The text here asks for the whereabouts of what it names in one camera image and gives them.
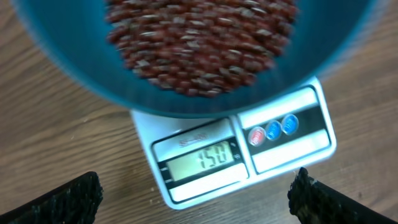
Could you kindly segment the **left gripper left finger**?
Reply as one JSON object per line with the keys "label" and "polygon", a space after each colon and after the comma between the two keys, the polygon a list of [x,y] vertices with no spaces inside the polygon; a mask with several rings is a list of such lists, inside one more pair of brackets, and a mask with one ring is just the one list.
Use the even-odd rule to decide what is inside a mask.
{"label": "left gripper left finger", "polygon": [[7,224],[93,224],[103,200],[96,172],[89,171],[1,215]]}

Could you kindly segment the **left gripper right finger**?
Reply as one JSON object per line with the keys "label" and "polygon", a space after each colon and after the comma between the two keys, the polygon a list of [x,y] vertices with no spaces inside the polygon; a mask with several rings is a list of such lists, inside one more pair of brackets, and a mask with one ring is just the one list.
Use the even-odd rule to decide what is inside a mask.
{"label": "left gripper right finger", "polygon": [[397,224],[300,168],[287,193],[289,209],[301,224]]}

